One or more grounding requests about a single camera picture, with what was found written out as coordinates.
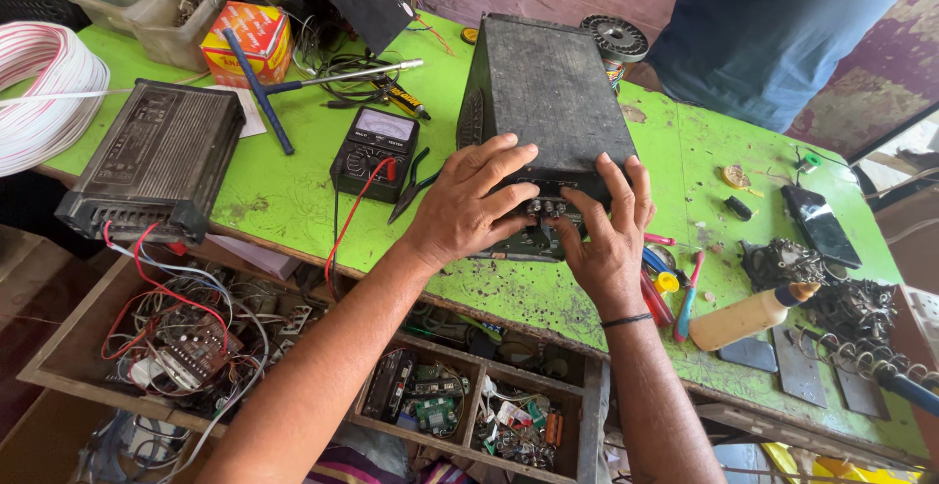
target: smartphone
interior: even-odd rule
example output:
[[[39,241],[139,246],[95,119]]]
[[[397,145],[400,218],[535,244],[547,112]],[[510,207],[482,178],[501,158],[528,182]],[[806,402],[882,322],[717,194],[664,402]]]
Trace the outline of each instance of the smartphone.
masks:
[[[846,268],[856,270],[861,267],[861,257],[857,255],[825,197],[794,185],[783,187],[782,196],[789,202],[789,211],[798,221],[799,229],[810,247],[826,259]]]

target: white cable coil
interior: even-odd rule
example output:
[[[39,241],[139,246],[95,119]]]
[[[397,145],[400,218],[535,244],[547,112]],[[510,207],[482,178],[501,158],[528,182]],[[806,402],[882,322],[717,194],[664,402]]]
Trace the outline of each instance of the white cable coil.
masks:
[[[25,96],[104,90],[111,71],[67,27],[46,22],[0,25],[0,90],[37,75]],[[101,99],[0,108],[0,176],[37,166],[70,147],[88,128]]]

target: analog multimeter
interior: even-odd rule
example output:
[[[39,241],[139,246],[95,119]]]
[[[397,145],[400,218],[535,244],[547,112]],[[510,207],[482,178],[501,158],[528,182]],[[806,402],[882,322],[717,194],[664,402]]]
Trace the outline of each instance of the analog multimeter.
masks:
[[[420,128],[415,119],[368,106],[359,108],[330,169],[336,190],[358,195],[375,167],[382,160],[393,157],[395,179],[388,179],[388,166],[383,166],[364,197],[396,203],[405,186],[407,168],[417,146]]]

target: person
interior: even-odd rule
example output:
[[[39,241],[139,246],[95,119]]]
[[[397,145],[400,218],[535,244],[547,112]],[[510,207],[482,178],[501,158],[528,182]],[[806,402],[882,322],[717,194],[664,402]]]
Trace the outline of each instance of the person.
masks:
[[[897,0],[676,0],[627,81],[775,132]]]
[[[536,185],[490,193],[538,154],[535,145],[517,142],[506,133],[449,157],[405,234],[258,385],[198,483],[303,480],[430,277],[529,222],[505,215],[537,197]],[[607,325],[605,336],[633,482],[724,482],[640,293],[642,233],[655,214],[649,173],[636,156],[626,160],[631,190],[606,154],[596,158],[596,168],[613,196],[610,218],[581,191],[563,191],[583,214],[591,241],[581,242],[566,217],[550,222],[600,321],[632,321]]]

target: black bracelet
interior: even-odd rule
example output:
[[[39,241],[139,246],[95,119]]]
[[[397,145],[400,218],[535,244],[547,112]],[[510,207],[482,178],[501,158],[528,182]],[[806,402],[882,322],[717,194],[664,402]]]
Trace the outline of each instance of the black bracelet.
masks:
[[[624,317],[622,319],[616,319],[610,322],[601,322],[601,328],[609,328],[610,326],[616,326],[618,324],[629,324],[630,322],[643,321],[646,319],[651,319],[651,312],[646,312],[641,315],[634,315],[633,317]]]

